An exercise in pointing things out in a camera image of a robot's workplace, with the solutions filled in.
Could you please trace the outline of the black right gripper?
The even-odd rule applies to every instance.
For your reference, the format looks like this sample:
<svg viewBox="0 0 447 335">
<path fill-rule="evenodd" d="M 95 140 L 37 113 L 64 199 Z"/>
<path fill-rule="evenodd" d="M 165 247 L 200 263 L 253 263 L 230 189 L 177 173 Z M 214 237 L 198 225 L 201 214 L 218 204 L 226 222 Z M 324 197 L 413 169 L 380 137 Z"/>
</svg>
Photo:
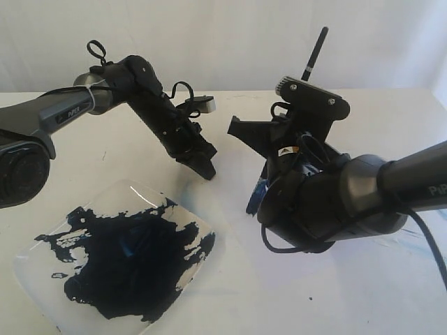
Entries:
<svg viewBox="0 0 447 335">
<path fill-rule="evenodd" d="M 233 116 L 227 134 L 239 139 L 262 157 L 267 157 L 263 168 L 263 187 L 288 174 L 298 180 L 320 172 L 331 171 L 349 161 L 349 155 L 318 138 L 310 130 L 300 130 L 298 115 L 290 104 L 274 104 L 270 108 L 272 121 L 241 121 Z"/>
</svg>

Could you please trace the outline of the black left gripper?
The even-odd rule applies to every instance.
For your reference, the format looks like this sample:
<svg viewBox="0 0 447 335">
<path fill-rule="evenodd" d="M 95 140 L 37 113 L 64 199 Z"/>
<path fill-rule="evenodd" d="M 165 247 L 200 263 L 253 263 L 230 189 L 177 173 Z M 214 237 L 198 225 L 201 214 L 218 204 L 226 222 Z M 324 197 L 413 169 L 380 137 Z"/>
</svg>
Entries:
<svg viewBox="0 0 447 335">
<path fill-rule="evenodd" d="M 205 180 L 211 180 L 216 170 L 211 162 L 217 149 L 202 135 L 195 121 L 201 114 L 190 113 L 185 101 L 179 105 L 166 94 L 139 94 L 139 117 L 155 134 L 168 155 L 190 168 Z"/>
</svg>

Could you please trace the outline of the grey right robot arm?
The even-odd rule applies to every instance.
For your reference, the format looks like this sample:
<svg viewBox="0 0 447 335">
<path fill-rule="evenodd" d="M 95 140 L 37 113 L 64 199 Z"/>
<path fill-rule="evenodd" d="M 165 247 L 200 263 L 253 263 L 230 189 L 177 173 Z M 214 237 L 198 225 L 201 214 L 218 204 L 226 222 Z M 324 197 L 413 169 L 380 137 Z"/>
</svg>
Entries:
<svg viewBox="0 0 447 335">
<path fill-rule="evenodd" d="M 325 140 L 341 110 L 285 105 L 270 121 L 233 117 L 228 133 L 265 159 L 247 212 L 287 241 L 285 253 L 322 253 L 335 242 L 389 235 L 420 211 L 446 207 L 446 144 L 396 161 L 351 157 Z"/>
</svg>

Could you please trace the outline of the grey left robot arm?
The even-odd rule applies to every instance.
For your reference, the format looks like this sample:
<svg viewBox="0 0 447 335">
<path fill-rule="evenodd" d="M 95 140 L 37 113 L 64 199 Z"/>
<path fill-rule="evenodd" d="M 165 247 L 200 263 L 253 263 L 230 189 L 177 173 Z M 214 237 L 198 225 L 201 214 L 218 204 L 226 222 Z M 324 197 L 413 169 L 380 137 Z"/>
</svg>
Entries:
<svg viewBox="0 0 447 335">
<path fill-rule="evenodd" d="M 174 105 L 176 88 L 163 90 L 151 64 L 131 55 L 104 61 L 80 75 L 73 86 L 55 89 L 1 109 L 1 207 L 24 204 L 44 187 L 56 152 L 52 134 L 82 115 L 101 115 L 126 103 L 155 134 L 168 155 L 203 179 L 216 170 L 215 147 L 201 134 L 196 118 L 213 110 L 211 96 L 195 96 Z"/>
</svg>

